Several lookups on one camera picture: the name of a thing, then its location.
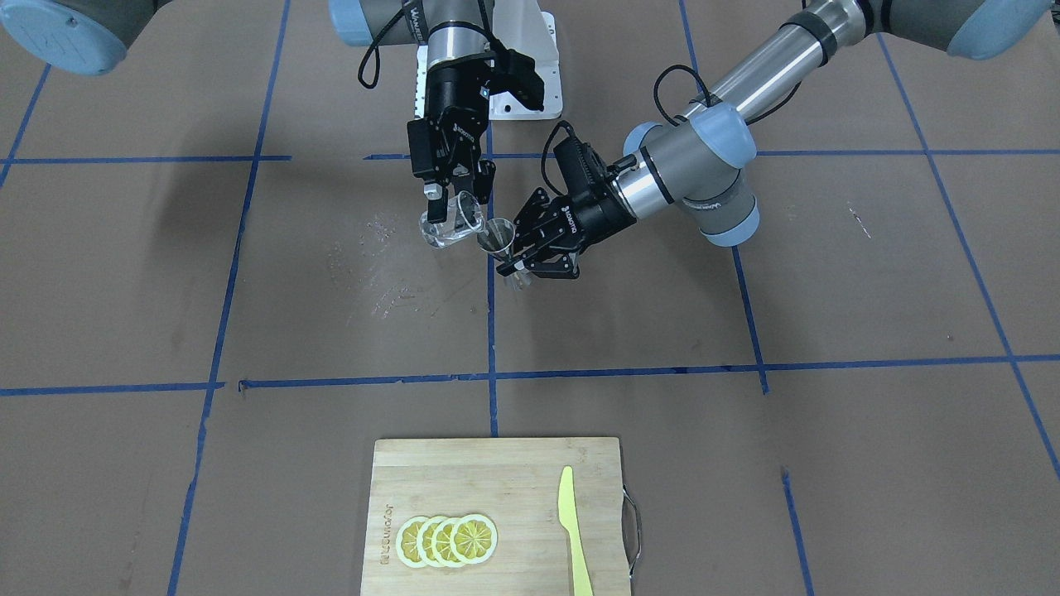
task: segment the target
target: cutting board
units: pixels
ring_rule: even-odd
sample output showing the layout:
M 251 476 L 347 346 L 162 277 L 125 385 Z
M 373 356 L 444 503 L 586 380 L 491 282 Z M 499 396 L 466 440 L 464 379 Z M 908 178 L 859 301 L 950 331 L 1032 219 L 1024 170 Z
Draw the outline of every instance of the cutting board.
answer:
M 361 596 L 573 596 L 556 508 L 564 466 L 573 468 L 594 596 L 630 596 L 616 438 L 377 441 Z M 398 559 L 398 530 L 409 518 L 469 513 L 497 526 L 497 547 L 485 562 L 411 568 Z

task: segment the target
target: light blue cap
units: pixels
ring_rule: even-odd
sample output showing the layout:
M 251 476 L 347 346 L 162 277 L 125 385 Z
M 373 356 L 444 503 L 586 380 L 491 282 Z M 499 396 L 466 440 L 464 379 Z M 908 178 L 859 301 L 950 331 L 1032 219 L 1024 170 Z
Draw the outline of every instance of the light blue cap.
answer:
M 109 29 L 50 0 L 0 0 L 0 22 L 31 54 L 75 74 L 106 74 L 128 51 Z
M 759 222 L 761 222 L 761 215 L 758 213 L 758 199 L 756 198 L 755 207 L 752 208 L 750 213 L 748 213 L 743 222 L 737 224 L 737 226 L 731 230 L 718 234 L 708 234 L 707 232 L 700 230 L 700 233 L 706 236 L 711 244 L 727 248 L 729 246 L 743 244 L 747 241 L 747 239 L 755 235 L 755 231 L 758 230 Z
M 372 30 L 368 28 L 359 0 L 328 0 L 328 6 L 335 33 L 347 46 L 366 48 L 372 45 Z
M 946 53 L 992 58 L 1023 39 L 1052 5 L 1053 0 L 987 0 L 960 25 Z
M 722 102 L 711 106 L 689 122 L 710 151 L 737 170 L 742 170 L 758 155 L 755 139 L 732 104 Z
M 648 132 L 656 126 L 661 126 L 658 122 L 644 122 L 643 124 L 638 124 L 630 134 L 625 136 L 625 142 L 622 143 L 622 155 L 630 155 L 640 148 L 640 145 L 644 143 L 644 137 L 648 136 Z

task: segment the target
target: metal handle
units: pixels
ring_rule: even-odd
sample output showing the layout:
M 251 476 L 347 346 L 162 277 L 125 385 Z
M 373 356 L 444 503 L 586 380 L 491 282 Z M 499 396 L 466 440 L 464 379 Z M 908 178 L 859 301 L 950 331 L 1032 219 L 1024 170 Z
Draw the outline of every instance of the metal handle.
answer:
M 637 530 L 637 551 L 636 551 L 636 554 L 634 554 L 632 561 L 629 560 L 629 556 L 630 556 L 629 555 L 629 549 L 626 550 L 626 561 L 629 561 L 629 563 L 630 563 L 630 581 L 633 581 L 633 574 L 636 571 L 637 561 L 640 560 L 640 554 L 642 551 L 642 546 L 641 546 L 641 541 L 640 541 L 640 531 L 641 531 L 641 526 L 640 526 L 640 508 L 637 507 L 637 502 L 633 501 L 633 497 L 630 496 L 630 491 L 629 491 L 629 489 L 625 488 L 625 485 L 622 485 L 622 501 L 625 502 L 625 503 L 629 503 L 630 507 L 633 508 L 633 519 L 634 519 L 634 523 L 636 524 L 636 530 Z

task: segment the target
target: knife blade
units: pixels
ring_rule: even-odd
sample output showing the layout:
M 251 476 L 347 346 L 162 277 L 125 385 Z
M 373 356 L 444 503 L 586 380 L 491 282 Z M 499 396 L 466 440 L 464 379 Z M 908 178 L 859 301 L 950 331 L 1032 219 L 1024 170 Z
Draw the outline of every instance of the knife blade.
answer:
M 567 530 L 570 541 L 570 574 L 573 578 L 575 596 L 593 596 L 593 583 L 589 581 L 589 569 L 585 565 L 585 553 L 582 550 L 582 534 L 578 528 L 578 507 L 575 504 L 575 470 L 570 466 L 563 469 L 560 475 L 560 525 Z

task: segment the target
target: lemon slice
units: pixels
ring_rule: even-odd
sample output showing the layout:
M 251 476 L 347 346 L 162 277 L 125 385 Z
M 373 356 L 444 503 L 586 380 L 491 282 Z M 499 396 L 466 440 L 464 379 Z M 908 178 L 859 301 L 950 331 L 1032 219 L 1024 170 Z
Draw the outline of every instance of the lemon slice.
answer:
M 449 549 L 461 563 L 474 565 L 493 556 L 497 548 L 497 526 L 479 513 L 460 518 L 449 536 Z
M 418 515 L 402 524 L 401 529 L 398 530 L 398 559 L 413 569 L 427 566 L 427 563 L 423 562 L 420 557 L 420 551 L 416 548 L 417 534 L 426 521 L 427 519 L 423 515 Z
M 420 560 L 431 567 L 441 567 L 442 564 L 435 558 L 435 530 L 438 524 L 448 520 L 447 515 L 435 515 L 428 519 L 416 532 L 416 553 Z
M 435 560 L 442 564 L 443 567 L 462 567 L 464 563 L 457 559 L 456 555 L 453 553 L 453 545 L 449 538 L 453 536 L 453 530 L 456 525 L 460 523 L 462 518 L 449 518 L 444 522 L 438 524 L 435 528 L 435 533 L 431 537 L 435 544 Z

